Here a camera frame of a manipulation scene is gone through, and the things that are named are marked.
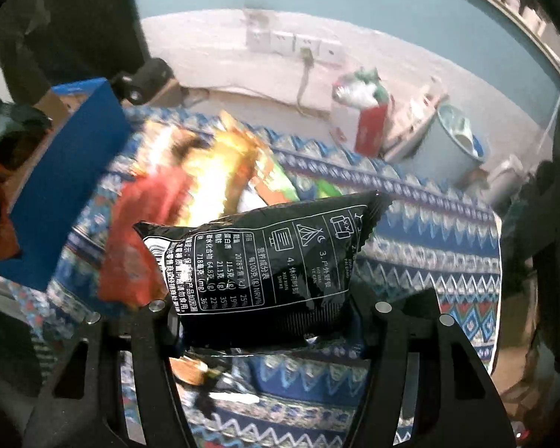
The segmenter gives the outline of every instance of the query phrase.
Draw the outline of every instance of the power cord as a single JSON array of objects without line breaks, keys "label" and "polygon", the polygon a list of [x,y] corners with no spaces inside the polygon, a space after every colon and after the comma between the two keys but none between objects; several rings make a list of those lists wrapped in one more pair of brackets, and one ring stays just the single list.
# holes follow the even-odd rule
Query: power cord
[{"label": "power cord", "polygon": [[[303,94],[305,93],[307,86],[309,85],[309,74],[311,73],[311,69],[314,68],[315,65],[315,59],[313,53],[311,52],[311,49],[309,48],[301,49],[301,57],[303,59],[304,67],[303,67],[303,75],[301,77],[301,82],[299,85],[299,90],[297,91],[297,100],[296,100],[297,112],[299,112],[301,116],[305,116],[306,118],[320,118],[319,113],[312,115],[310,113],[305,112],[301,104],[301,100],[303,99]],[[199,103],[209,100],[210,91],[216,91],[219,89],[226,89],[226,88],[243,89],[244,91],[251,92],[259,97],[269,99],[270,101],[274,101],[275,103],[282,104],[284,106],[295,107],[292,104],[285,103],[284,101],[276,99],[268,94],[265,94],[260,91],[256,91],[255,89],[247,88],[239,84],[224,84],[219,86],[205,86],[202,88],[188,88],[190,91],[205,91],[206,94],[204,97],[198,98],[191,103],[187,103],[186,101],[183,101],[183,106],[186,107],[187,109],[191,109],[193,106],[196,106]]]},{"label": "power cord", "polygon": [[311,52],[311,49],[305,47],[301,49],[301,57],[303,58],[305,67],[303,67],[303,76],[301,77],[301,84],[299,86],[299,91],[297,92],[297,111],[301,116],[315,118],[315,116],[309,115],[308,113],[303,111],[301,107],[301,99],[303,98],[305,89],[307,89],[307,86],[309,85],[309,74],[311,73],[311,69],[314,68],[315,65],[314,54],[313,52]]}]

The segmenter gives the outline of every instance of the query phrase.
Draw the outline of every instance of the wrapper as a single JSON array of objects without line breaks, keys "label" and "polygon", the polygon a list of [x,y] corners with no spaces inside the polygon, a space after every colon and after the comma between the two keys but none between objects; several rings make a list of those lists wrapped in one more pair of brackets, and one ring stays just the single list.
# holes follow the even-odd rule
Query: wrapper
[{"label": "wrapper", "polygon": [[191,150],[183,168],[193,184],[175,225],[195,227],[236,212],[258,153],[257,143],[240,130],[216,131],[209,149]]},{"label": "wrapper", "polygon": [[143,132],[143,142],[131,168],[134,175],[149,175],[181,165],[189,149],[200,141],[192,131],[156,121],[147,121]]},{"label": "wrapper", "polygon": [[0,260],[19,251],[7,215],[7,181],[31,158],[51,127],[50,120],[40,110],[27,104],[2,103],[0,99]]},{"label": "wrapper", "polygon": [[354,256],[391,200],[375,191],[270,206],[195,229],[135,229],[188,348],[307,346],[347,325]]},{"label": "wrapper", "polygon": [[208,374],[208,366],[205,362],[189,357],[178,359],[171,357],[170,367],[178,380],[192,386],[203,384]]},{"label": "wrapper", "polygon": [[293,184],[285,175],[282,167],[273,157],[272,151],[258,137],[250,133],[246,127],[234,119],[229,113],[220,112],[220,121],[228,131],[237,131],[249,136],[257,145],[258,156],[255,162],[255,174],[250,185],[268,205],[298,202],[299,196]]},{"label": "wrapper", "polygon": [[100,300],[136,308],[166,296],[158,265],[133,231],[133,224],[138,220],[173,224],[189,185],[190,177],[178,167],[124,184],[112,209],[112,226],[100,272]]}]

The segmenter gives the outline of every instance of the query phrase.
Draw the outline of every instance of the blue patterned cloth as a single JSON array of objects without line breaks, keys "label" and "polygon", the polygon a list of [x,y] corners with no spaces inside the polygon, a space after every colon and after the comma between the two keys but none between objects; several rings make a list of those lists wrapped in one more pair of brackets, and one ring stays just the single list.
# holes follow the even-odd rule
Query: blue patterned cloth
[{"label": "blue patterned cloth", "polygon": [[[210,141],[218,118],[183,108],[125,109],[136,127],[79,215],[45,294],[13,285],[38,336],[69,337],[89,311],[117,315],[122,305],[97,299],[99,269],[110,212],[141,143],[144,121],[183,125]],[[461,325],[491,371],[500,302],[500,249],[490,209],[458,190],[405,175],[369,159],[315,140],[247,125],[269,145],[301,200],[317,196],[319,180],[341,193],[378,189],[394,202],[357,256],[355,273],[373,285],[378,300],[394,301],[434,287],[443,313]],[[318,352],[317,360],[291,355],[235,358],[220,382],[259,396],[257,404],[215,401],[212,419],[194,406],[195,395],[179,387],[185,414],[201,446],[339,447],[364,392],[368,364],[355,346]],[[126,357],[124,397],[128,422],[139,423],[132,367]],[[395,443],[410,437],[413,420],[401,419]]]}]

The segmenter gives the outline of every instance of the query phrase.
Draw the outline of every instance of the blue box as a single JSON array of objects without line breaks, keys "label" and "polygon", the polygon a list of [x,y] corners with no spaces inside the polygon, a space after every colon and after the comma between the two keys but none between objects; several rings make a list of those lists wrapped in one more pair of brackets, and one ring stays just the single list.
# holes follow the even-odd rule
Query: blue box
[{"label": "blue box", "polygon": [[74,96],[80,106],[55,135],[12,207],[20,254],[0,261],[0,276],[40,291],[46,290],[96,183],[131,135],[106,79],[55,86],[52,91],[65,102]]}]

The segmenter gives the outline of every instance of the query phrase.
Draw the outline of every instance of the cardboard box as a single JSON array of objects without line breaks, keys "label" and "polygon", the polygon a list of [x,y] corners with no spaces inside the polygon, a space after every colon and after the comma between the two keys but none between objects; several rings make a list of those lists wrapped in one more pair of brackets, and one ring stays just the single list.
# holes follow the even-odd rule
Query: cardboard box
[{"label": "cardboard box", "polygon": [[[40,291],[48,286],[70,228],[96,182],[131,134],[106,79],[55,86],[52,92],[79,106],[34,155],[27,176],[13,183],[18,193],[12,195],[10,219],[21,254],[0,261],[0,276]],[[49,108],[49,103],[64,118],[51,94],[44,104]]]},{"label": "cardboard box", "polygon": [[18,252],[16,231],[8,213],[40,150],[68,116],[66,108],[52,92],[46,93],[35,107],[50,119],[27,104],[4,103],[0,99],[0,258]]}]

